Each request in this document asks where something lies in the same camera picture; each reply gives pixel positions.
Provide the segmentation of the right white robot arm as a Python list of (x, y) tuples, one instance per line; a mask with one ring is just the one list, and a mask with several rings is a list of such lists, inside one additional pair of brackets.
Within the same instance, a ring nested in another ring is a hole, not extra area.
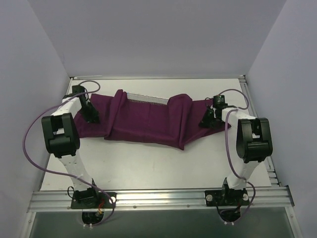
[[(238, 198), (237, 190), (246, 188), (254, 170), (273, 152), (269, 121), (248, 115), (235, 106), (207, 106), (199, 126), (225, 130), (225, 148), (231, 174), (225, 178), (228, 187), (220, 192), (220, 199), (230, 205)], [(235, 148), (242, 160), (237, 166), (233, 165), (229, 151), (230, 126), (236, 130)]]

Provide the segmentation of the purple cloth wrap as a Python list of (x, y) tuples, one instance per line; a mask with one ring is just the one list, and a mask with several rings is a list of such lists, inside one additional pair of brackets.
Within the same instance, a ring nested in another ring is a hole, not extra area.
[(99, 123), (88, 123), (80, 113), (74, 122), (81, 138), (102, 137), (105, 140), (157, 143), (183, 150), (185, 145), (205, 136), (224, 131), (199, 126), (206, 106), (187, 94), (169, 98), (166, 105), (128, 100), (127, 93), (117, 90), (112, 96), (91, 95), (99, 112)]

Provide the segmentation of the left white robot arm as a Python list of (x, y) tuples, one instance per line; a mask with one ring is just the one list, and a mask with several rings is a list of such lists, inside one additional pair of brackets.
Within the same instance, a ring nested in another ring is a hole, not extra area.
[(99, 204), (100, 195), (81, 160), (80, 137), (74, 117), (79, 113), (84, 121), (99, 123), (99, 113), (82, 85), (72, 86), (72, 93), (64, 96), (62, 103), (54, 113), (41, 119), (46, 149), (71, 174), (74, 191), (72, 199), (94, 208)]

